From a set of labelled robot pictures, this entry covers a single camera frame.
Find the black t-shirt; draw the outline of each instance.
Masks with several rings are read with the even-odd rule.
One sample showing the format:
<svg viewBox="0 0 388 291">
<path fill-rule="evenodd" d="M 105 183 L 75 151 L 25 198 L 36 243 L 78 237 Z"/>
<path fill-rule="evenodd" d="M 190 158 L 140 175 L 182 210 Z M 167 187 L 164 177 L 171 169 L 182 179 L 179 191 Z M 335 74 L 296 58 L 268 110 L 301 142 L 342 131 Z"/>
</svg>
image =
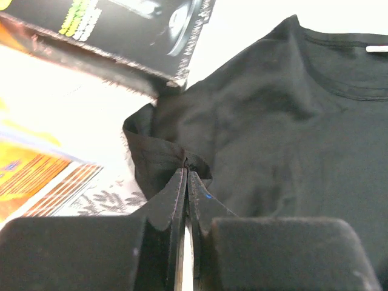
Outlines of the black t-shirt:
<svg viewBox="0 0 388 291">
<path fill-rule="evenodd" d="M 292 16 L 124 130 L 149 198 L 178 167 L 240 216 L 330 216 L 388 264 L 388 36 L 325 34 Z"/>
</svg>

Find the leaf pattern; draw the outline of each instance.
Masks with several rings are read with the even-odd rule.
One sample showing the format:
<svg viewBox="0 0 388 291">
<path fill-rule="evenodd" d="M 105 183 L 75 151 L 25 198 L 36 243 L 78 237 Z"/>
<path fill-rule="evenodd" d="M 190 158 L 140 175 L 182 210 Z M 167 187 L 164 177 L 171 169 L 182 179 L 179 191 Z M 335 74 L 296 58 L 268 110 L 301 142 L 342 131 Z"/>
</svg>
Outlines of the leaf pattern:
<svg viewBox="0 0 388 291">
<path fill-rule="evenodd" d="M 90 186 L 70 208 L 77 215 L 131 214 L 146 203 L 137 183 L 117 179 L 107 187 Z"/>
</svg>

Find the white label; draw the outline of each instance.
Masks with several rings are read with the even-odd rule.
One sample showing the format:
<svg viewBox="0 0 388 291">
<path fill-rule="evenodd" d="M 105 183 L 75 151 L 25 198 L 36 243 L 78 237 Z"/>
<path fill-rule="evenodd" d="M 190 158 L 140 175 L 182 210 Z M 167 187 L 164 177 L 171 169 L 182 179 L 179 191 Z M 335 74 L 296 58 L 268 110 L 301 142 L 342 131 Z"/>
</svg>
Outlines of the white label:
<svg viewBox="0 0 388 291">
<path fill-rule="evenodd" d="M 366 51 L 368 53 L 388 53 L 388 45 L 369 45 Z"/>
</svg>

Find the black box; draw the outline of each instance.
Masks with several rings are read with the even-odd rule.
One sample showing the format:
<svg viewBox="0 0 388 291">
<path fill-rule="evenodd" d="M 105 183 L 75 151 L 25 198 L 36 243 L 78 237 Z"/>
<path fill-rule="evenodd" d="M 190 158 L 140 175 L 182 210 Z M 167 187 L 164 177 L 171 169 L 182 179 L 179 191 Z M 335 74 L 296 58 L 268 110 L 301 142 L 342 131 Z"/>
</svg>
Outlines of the black box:
<svg viewBox="0 0 388 291">
<path fill-rule="evenodd" d="M 0 0 L 0 42 L 158 96 L 184 89 L 214 2 Z"/>
</svg>

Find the t-shirt neckline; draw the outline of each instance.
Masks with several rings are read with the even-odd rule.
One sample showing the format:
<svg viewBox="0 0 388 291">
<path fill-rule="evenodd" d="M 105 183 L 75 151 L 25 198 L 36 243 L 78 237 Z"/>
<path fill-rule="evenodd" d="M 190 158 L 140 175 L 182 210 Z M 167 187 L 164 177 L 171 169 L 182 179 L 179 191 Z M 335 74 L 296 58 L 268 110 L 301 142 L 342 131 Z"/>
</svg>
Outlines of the t-shirt neckline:
<svg viewBox="0 0 388 291">
<path fill-rule="evenodd" d="M 364 47 L 366 49 L 369 45 L 388 45 L 388 35 L 374 35 L 368 33 L 322 33 L 301 27 L 296 15 L 291 16 L 289 21 L 293 35 L 296 38 L 298 49 L 301 52 L 304 66 L 308 74 L 321 87 L 336 95 L 350 99 L 360 101 L 388 101 L 388 80 L 386 85 L 379 87 L 359 87 L 328 78 L 312 65 L 306 46 L 306 41 L 310 41 L 321 45 Z"/>
</svg>

